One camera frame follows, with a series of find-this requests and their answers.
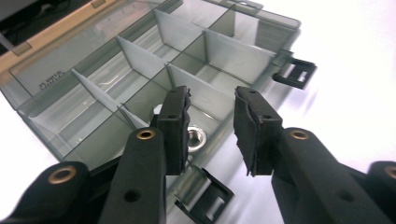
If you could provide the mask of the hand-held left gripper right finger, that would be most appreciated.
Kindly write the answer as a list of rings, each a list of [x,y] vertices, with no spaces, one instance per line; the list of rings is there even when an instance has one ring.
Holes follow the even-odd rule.
[[[233,128],[247,174],[270,175],[283,119],[258,91],[238,86],[234,96]]]

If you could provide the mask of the transparent grey compartment storage box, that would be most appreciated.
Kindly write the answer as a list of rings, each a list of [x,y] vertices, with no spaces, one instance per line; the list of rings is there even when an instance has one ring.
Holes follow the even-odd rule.
[[[279,106],[294,68],[299,21],[236,0],[92,0],[0,57],[0,92],[59,161],[90,169],[117,158],[128,135],[177,86],[191,92],[190,126],[206,133],[184,174],[167,180],[169,224],[191,224],[209,172],[233,191],[216,224],[262,220],[233,133],[234,91],[261,92]]]

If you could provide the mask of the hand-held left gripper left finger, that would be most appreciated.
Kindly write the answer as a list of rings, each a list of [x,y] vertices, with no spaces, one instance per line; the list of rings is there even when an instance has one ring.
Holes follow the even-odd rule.
[[[185,170],[190,138],[190,105],[189,89],[186,86],[175,87],[166,94],[157,118],[157,127],[163,132],[168,175],[180,175]]]

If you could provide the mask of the grey panel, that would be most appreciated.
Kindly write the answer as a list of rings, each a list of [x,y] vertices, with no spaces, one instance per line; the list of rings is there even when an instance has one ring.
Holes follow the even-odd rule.
[[[0,0],[0,21],[37,3],[39,0]]]

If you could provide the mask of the silver hex nut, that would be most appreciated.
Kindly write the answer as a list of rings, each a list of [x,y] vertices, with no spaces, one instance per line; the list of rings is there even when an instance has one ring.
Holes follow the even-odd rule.
[[[203,129],[196,126],[190,126],[188,128],[189,141],[188,141],[188,151],[190,153],[197,152],[206,143],[206,133]]]

